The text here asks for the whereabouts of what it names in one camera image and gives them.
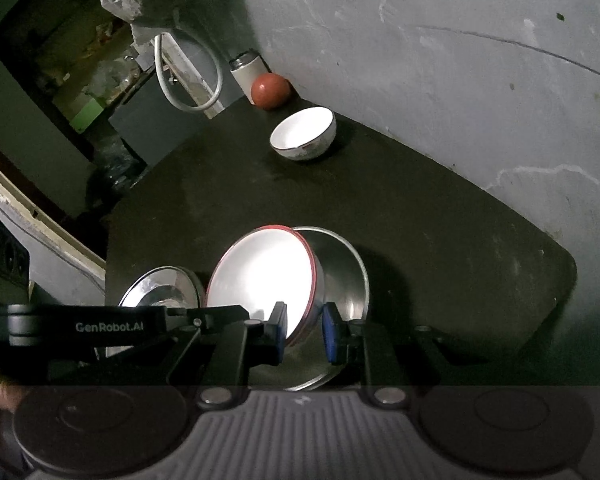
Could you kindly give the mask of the deep steel mixing bowl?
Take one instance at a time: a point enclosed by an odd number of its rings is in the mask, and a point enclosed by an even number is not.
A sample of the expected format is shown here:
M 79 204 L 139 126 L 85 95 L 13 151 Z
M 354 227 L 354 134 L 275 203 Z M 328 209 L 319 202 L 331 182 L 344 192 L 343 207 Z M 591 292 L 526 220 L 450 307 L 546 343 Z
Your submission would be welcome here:
M 296 231 L 311 246 L 325 275 L 325 300 L 336 304 L 349 322 L 366 318 L 370 305 L 370 279 L 362 257 L 343 236 L 319 226 L 298 226 Z M 250 370 L 249 385 L 257 389 L 314 390 L 331 382 L 342 368 L 327 361 L 322 323 L 306 339 L 285 350 L 277 366 L 259 365 Z

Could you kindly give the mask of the plain steel plate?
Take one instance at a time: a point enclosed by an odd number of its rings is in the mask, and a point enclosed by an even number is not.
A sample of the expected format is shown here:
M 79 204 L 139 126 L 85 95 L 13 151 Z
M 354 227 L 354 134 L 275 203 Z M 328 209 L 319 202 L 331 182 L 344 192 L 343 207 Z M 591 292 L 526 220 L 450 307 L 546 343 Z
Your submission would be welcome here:
M 166 327 L 172 330 L 186 310 L 204 306 L 206 293 L 193 271 L 179 266 L 158 266 L 140 276 L 123 294 L 122 308 L 162 307 L 166 309 Z

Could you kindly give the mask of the white bowl red rim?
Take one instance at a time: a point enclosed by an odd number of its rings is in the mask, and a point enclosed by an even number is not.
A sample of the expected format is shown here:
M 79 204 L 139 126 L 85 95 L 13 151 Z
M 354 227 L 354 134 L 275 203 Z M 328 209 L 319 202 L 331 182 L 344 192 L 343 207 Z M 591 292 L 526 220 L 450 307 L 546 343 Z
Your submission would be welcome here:
M 312 106 L 280 122 L 270 135 L 270 145 L 289 160 L 314 159 L 328 150 L 336 133 L 335 114 L 327 107 Z
M 325 297 L 325 272 L 309 242 L 295 229 L 272 224 L 244 235 L 222 255 L 206 306 L 241 306 L 250 318 L 265 321 L 282 302 L 291 347 L 309 337 Z

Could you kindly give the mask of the dark grey cabinet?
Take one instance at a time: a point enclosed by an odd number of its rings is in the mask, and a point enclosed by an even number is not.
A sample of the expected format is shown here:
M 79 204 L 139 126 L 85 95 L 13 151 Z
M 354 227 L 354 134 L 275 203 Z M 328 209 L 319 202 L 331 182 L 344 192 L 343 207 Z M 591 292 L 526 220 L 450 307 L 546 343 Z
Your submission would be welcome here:
M 150 75 L 109 118 L 124 145 L 147 166 L 156 166 L 189 138 L 207 127 L 204 113 L 187 114 L 173 107 Z

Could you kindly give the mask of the green box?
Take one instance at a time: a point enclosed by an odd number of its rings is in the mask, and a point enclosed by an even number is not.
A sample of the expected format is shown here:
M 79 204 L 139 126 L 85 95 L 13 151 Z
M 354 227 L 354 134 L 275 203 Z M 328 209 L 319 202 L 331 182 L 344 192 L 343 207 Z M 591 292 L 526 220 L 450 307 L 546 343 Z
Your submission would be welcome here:
M 82 133 L 95 119 L 99 118 L 104 109 L 105 107 L 97 100 L 90 99 L 84 107 L 78 111 L 78 114 L 71 119 L 70 126 L 75 132 Z

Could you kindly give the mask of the red ball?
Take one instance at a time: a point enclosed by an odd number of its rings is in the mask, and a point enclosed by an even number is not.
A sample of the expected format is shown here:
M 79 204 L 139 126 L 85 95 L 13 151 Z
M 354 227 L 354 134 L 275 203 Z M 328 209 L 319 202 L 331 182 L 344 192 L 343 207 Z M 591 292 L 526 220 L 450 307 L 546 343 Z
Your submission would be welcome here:
M 286 101 L 291 94 L 291 85 L 286 78 L 274 73 L 257 76 L 251 86 L 251 99 L 261 110 L 272 110 Z

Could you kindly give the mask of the white thermos flask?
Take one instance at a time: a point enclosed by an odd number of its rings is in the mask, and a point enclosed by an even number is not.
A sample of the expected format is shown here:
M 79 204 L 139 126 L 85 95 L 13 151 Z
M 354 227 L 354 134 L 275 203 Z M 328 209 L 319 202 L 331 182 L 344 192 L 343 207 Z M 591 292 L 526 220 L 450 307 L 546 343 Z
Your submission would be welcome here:
M 253 103 L 251 97 L 253 83 L 269 71 L 261 55 L 253 49 L 242 52 L 230 60 L 230 73 L 250 103 Z

